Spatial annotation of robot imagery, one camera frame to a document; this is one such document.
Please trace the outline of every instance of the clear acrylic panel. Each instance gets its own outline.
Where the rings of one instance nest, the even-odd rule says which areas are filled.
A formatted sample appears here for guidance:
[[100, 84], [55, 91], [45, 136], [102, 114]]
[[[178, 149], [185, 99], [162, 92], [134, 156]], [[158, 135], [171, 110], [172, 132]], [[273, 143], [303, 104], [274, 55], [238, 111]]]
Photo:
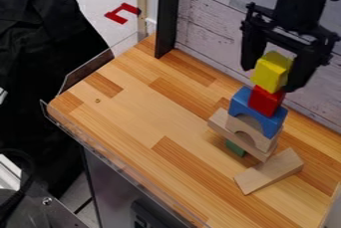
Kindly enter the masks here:
[[[98, 68], [111, 61], [114, 57], [119, 56], [129, 48], [133, 47], [139, 41], [139, 33], [130, 35], [120, 43], [114, 45], [100, 55], [96, 56], [83, 66], [77, 68], [65, 78], [62, 88], [58, 95], [84, 79], [86, 76], [96, 71]], [[58, 128], [80, 143], [88, 151], [96, 155], [114, 171], [119, 173], [124, 179], [134, 185], [144, 195], [148, 196], [160, 207], [171, 213], [177, 220], [187, 227], [209, 227], [202, 220], [196, 217], [190, 210], [185, 208], [179, 202], [163, 192], [154, 185], [140, 172], [125, 163], [119, 156], [107, 149], [99, 141], [86, 134], [77, 124], [70, 118], [49, 106], [46, 102], [40, 101], [44, 116]]]

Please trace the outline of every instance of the green block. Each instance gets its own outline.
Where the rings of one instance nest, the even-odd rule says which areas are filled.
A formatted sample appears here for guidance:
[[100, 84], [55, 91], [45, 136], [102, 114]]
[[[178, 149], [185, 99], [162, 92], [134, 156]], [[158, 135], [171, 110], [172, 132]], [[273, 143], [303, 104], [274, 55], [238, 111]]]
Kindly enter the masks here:
[[244, 149], [240, 148], [235, 143], [229, 140], [226, 141], [226, 147], [240, 157], [244, 157], [246, 154], [246, 151]]

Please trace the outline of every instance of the yellow block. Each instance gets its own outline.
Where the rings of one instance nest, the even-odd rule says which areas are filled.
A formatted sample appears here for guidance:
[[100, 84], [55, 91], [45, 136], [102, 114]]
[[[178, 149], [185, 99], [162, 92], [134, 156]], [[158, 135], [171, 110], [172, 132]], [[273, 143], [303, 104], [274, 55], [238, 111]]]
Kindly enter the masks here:
[[271, 51], [258, 59], [251, 81], [267, 90], [276, 93], [288, 81], [292, 60]]

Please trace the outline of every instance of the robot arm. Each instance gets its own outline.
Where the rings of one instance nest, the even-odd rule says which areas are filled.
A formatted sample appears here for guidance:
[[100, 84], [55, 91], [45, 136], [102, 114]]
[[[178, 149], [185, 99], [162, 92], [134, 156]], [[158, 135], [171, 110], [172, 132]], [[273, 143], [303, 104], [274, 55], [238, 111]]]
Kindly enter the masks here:
[[241, 67], [248, 71], [263, 55], [267, 42], [294, 54], [285, 92], [309, 81], [316, 69], [328, 65], [340, 37], [319, 25], [326, 0], [277, 0], [274, 10], [250, 3], [242, 22]]

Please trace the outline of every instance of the black post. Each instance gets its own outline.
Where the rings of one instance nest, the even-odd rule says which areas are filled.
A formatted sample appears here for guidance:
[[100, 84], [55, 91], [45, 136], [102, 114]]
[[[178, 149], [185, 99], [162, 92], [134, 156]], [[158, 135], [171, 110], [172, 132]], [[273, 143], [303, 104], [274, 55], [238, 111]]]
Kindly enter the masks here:
[[173, 49], [176, 38], [178, 0], [159, 0], [155, 57], [160, 58]]

